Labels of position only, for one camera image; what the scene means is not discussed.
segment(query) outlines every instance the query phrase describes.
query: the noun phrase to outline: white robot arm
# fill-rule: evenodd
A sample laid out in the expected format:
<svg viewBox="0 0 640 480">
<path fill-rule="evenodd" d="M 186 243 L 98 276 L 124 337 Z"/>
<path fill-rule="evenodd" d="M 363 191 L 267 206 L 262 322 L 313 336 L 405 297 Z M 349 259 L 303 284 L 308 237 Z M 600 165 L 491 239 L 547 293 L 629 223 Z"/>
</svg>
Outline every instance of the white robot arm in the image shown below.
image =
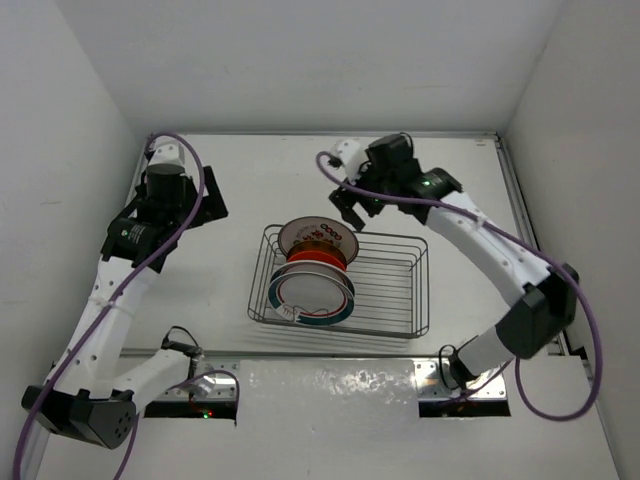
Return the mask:
<svg viewBox="0 0 640 480">
<path fill-rule="evenodd" d="M 116 448 L 127 438 L 135 416 L 150 402 L 190 378 L 202 353 L 197 346 L 165 341 L 152 358 L 116 376 L 116 363 L 133 316 L 177 241 L 140 271 L 121 295 L 110 300 L 125 278 L 160 245 L 171 241 L 197 195 L 185 174 L 180 145 L 156 146 L 148 159 L 135 198 L 109 225 L 87 306 L 68 348 L 47 377 L 49 381 L 59 375 L 36 417 L 50 432 L 107 448 Z M 189 228 L 228 214 L 211 168 L 205 167 L 203 172 L 208 195 Z M 97 329 L 68 367 L 58 372 L 107 304 L 110 308 Z M 42 386 L 28 387 L 22 406 L 30 410 L 42 390 Z"/>
<path fill-rule="evenodd" d="M 368 146 L 354 139 L 338 142 L 328 152 L 329 164 L 344 167 L 346 181 L 362 190 L 387 195 L 388 202 L 338 188 L 329 197 L 342 218 L 356 230 L 364 222 L 353 207 L 360 204 L 370 217 L 379 214 L 392 196 L 441 201 L 475 214 L 478 221 L 451 209 L 398 204 L 422 224 L 454 244 L 498 289 L 509 312 L 492 328 L 457 349 L 449 358 L 458 386 L 515 358 L 528 359 L 555 338 L 575 315 L 575 293 L 551 266 L 488 228 L 491 221 L 462 186 L 446 171 L 422 172 L 407 134 L 389 135 Z M 577 273 L 566 271 L 577 281 Z"/>
</svg>

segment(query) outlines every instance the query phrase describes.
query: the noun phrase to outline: plate rim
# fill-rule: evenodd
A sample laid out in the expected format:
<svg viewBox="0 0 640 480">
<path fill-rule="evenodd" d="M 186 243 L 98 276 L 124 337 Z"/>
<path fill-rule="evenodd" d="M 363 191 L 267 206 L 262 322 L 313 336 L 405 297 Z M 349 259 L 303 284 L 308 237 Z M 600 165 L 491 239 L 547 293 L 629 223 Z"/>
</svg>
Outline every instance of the plate rim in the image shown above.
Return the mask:
<svg viewBox="0 0 640 480">
<path fill-rule="evenodd" d="M 267 301 L 269 302 L 269 305 L 271 306 L 271 308 L 273 308 L 275 310 L 275 312 L 280 315 L 280 313 L 278 312 L 278 308 L 280 308 L 280 306 L 275 307 L 274 304 L 272 303 L 271 299 L 273 296 L 273 291 L 272 289 L 274 288 L 274 285 L 276 285 L 276 283 L 281 283 L 283 282 L 285 279 L 290 278 L 290 277 L 296 277 L 296 276 L 300 276 L 300 275 L 312 275 L 315 277 L 323 277 L 325 279 L 327 279 L 329 282 L 331 282 L 332 284 L 336 285 L 341 291 L 342 294 L 345 296 L 345 306 L 342 310 L 340 310 L 339 312 L 337 312 L 336 314 L 334 314 L 331 317 L 316 317 L 316 318 L 308 318 L 308 322 L 304 322 L 300 320 L 300 315 L 298 315 L 298 318 L 293 318 L 291 319 L 291 321 L 295 322 L 295 323 L 301 323 L 303 325 L 313 325 L 313 326 L 330 326 L 330 325 L 334 325 L 336 323 L 340 323 L 344 320 L 346 320 L 347 318 L 349 318 L 351 316 L 351 314 L 353 313 L 353 311 L 355 310 L 355 299 L 353 294 L 351 293 L 351 291 L 342 283 L 336 281 L 335 279 L 327 276 L 327 275 L 323 275 L 321 273 L 315 273 L 315 272 L 292 272 L 292 273 L 285 273 L 283 275 L 278 276 L 277 278 L 275 278 L 270 284 L 269 284 L 269 288 L 267 290 Z M 349 310 L 349 313 L 344 317 L 344 318 L 339 318 L 335 321 L 332 321 L 330 323 L 312 323 L 314 321 L 317 320 L 332 320 L 335 319 L 335 317 L 339 317 L 341 315 L 344 314 L 345 311 Z"/>
<path fill-rule="evenodd" d="M 327 267 L 329 270 L 337 273 L 338 275 L 340 275 L 341 278 L 345 279 L 348 283 L 346 283 L 344 286 L 347 287 L 347 290 L 349 290 L 351 292 L 351 295 L 353 296 L 354 300 L 356 297 L 356 287 L 353 283 L 353 280 L 351 280 L 351 278 L 349 277 L 349 275 L 347 275 L 347 272 L 344 272 L 342 270 L 340 270 L 338 267 L 335 267 L 333 265 L 330 265 L 328 263 L 324 263 L 324 262 L 318 262 L 317 260 L 296 260 L 295 262 L 287 262 L 283 265 L 280 265 L 275 272 L 273 272 L 271 274 L 271 277 L 269 279 L 269 286 L 271 286 L 271 284 L 273 283 L 274 280 L 276 280 L 277 278 L 281 277 L 282 275 L 287 275 L 287 273 L 280 273 L 280 271 L 285 268 L 285 267 L 293 267 L 296 265 L 303 265 L 303 264 L 312 264 L 312 265 L 320 265 L 323 267 Z M 317 272 L 291 272 L 291 273 L 317 273 Z"/>
<path fill-rule="evenodd" d="M 280 228 L 280 231 L 278 232 L 278 247 L 280 247 L 280 251 L 285 255 L 285 257 L 287 256 L 288 252 L 285 252 L 284 248 L 282 247 L 282 232 L 284 232 L 285 228 L 287 228 L 293 222 L 297 222 L 298 220 L 304 220 L 304 219 L 307 219 L 307 218 L 319 218 L 319 219 L 322 219 L 322 220 L 329 220 L 329 221 L 332 221 L 332 222 L 336 222 L 337 224 L 339 224 L 342 227 L 344 227 L 353 236 L 353 239 L 355 240 L 355 245 L 356 245 L 356 249 L 353 252 L 353 255 L 351 256 L 351 258 L 347 258 L 347 266 L 357 258 L 358 253 L 360 253 L 360 240 L 358 240 L 357 235 L 349 227 L 347 227 L 344 223 L 342 223 L 341 221 L 335 220 L 335 219 L 329 218 L 329 217 L 322 217 L 320 215 L 306 215 L 304 217 L 294 218 L 293 220 L 289 220 L 287 223 L 285 223 Z"/>
</svg>

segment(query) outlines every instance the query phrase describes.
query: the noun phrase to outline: cable clip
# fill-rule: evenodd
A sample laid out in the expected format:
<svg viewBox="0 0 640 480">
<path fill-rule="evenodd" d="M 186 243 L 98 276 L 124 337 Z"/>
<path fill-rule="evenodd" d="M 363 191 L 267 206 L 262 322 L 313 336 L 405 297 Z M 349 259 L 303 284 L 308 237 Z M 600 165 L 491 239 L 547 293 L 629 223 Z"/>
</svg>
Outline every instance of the cable clip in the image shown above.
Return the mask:
<svg viewBox="0 0 640 480">
<path fill-rule="evenodd" d="M 129 310 L 127 310 L 126 308 L 122 308 L 121 306 L 117 305 L 116 302 L 109 301 L 106 298 L 101 297 L 100 295 L 91 295 L 89 297 L 89 300 L 98 305 L 100 308 L 109 307 L 112 310 L 120 310 L 122 313 L 133 318 L 133 314 Z"/>
<path fill-rule="evenodd" d="M 474 230 L 480 230 L 484 227 L 484 224 L 489 219 L 484 213 L 479 212 L 476 214 L 476 221 L 474 222 Z"/>
</svg>

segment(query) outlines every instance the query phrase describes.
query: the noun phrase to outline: white plate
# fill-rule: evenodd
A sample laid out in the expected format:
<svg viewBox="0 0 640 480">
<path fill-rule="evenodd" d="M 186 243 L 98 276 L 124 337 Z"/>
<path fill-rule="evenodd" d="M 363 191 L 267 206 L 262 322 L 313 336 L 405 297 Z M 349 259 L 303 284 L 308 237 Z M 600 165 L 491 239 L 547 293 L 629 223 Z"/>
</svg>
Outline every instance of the white plate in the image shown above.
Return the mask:
<svg viewBox="0 0 640 480">
<path fill-rule="evenodd" d="M 278 235 L 278 246 L 287 255 L 294 245 L 305 240 L 321 240 L 344 253 L 347 264 L 358 255 L 358 239 L 349 228 L 331 218 L 301 217 L 287 223 Z"/>
<path fill-rule="evenodd" d="M 285 320 L 327 326 L 346 320 L 355 307 L 353 295 L 342 282 L 314 272 L 276 277 L 268 292 L 269 303 Z"/>
<path fill-rule="evenodd" d="M 338 282 L 341 282 L 345 287 L 349 289 L 351 295 L 353 295 L 354 297 L 356 295 L 356 289 L 353 286 L 353 282 L 347 276 L 347 274 L 344 273 L 344 271 L 328 263 L 318 262 L 315 260 L 298 260 L 295 262 L 285 263 L 275 272 L 273 272 L 270 282 L 273 282 L 280 275 L 298 272 L 319 273 L 320 275 L 326 275 Z"/>
</svg>

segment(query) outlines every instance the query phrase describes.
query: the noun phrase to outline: black mount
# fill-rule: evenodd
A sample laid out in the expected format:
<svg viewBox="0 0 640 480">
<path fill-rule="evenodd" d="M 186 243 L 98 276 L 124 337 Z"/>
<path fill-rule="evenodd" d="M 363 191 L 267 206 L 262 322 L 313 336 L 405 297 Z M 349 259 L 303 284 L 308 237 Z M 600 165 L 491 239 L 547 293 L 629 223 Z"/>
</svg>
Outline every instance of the black mount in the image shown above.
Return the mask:
<svg viewBox="0 0 640 480">
<path fill-rule="evenodd" d="M 204 167 L 204 184 L 208 195 L 202 199 L 190 229 L 229 214 L 211 167 Z M 184 167 L 148 166 L 136 187 L 136 196 L 107 228 L 107 239 L 100 250 L 102 260 L 108 261 L 113 256 L 131 260 L 134 268 L 138 266 L 175 233 L 196 197 L 196 187 L 185 175 Z M 176 241 L 149 268 L 160 273 L 167 256 L 177 246 Z"/>
<path fill-rule="evenodd" d="M 580 280 L 571 265 L 565 263 L 562 268 L 576 282 Z M 494 328 L 514 357 L 528 360 L 571 325 L 575 314 L 575 292 L 558 272 L 550 270 L 538 285 L 525 286 L 525 294 Z M 457 351 L 449 357 L 449 373 L 460 386 L 477 378 L 458 358 Z"/>
<path fill-rule="evenodd" d="M 202 354 L 201 348 L 169 341 L 162 349 L 175 350 L 191 358 L 188 378 L 193 376 L 194 361 Z M 27 387 L 22 408 L 31 410 L 42 389 L 42 386 Z M 118 448 L 131 432 L 136 417 L 136 405 L 131 400 L 133 392 L 114 390 L 110 398 L 101 400 L 91 399 L 89 395 L 87 390 L 80 390 L 77 395 L 53 390 L 36 420 L 51 433 L 109 449 Z"/>
</svg>

